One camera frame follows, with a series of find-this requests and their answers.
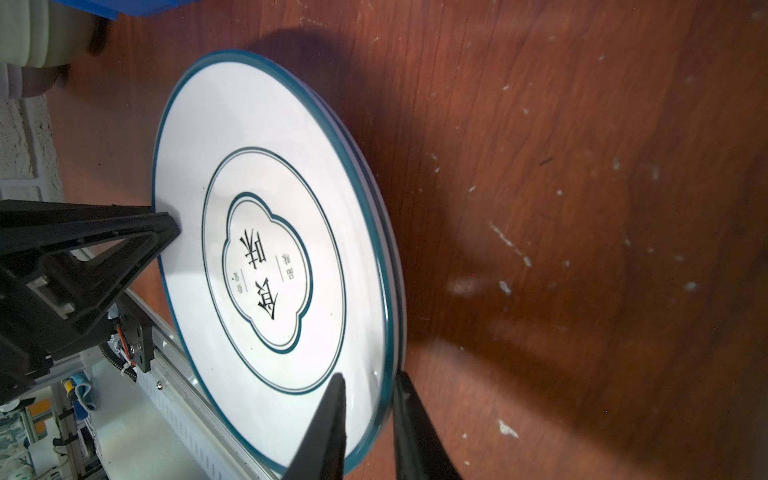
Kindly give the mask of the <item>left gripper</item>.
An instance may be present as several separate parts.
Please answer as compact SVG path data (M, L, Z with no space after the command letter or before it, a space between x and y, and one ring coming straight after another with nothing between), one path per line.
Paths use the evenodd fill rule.
M147 206L1 203L1 402L105 341L106 312L179 235Z

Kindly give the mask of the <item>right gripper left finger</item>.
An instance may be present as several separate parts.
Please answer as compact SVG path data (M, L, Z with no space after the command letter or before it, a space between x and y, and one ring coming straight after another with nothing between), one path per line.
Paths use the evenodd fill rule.
M342 479L346 450L346 384L334 374L297 453L283 475L290 479Z

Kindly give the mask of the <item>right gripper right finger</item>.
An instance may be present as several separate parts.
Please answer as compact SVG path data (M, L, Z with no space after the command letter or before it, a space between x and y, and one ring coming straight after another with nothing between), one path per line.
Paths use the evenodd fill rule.
M461 479L405 371L393 391L397 479Z

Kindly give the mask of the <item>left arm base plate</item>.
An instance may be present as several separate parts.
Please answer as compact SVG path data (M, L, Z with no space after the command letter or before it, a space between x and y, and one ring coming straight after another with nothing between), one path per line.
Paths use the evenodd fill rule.
M139 302L128 293L119 296L108 312L115 325L121 348L132 365L142 373L151 370L154 358L153 321Z

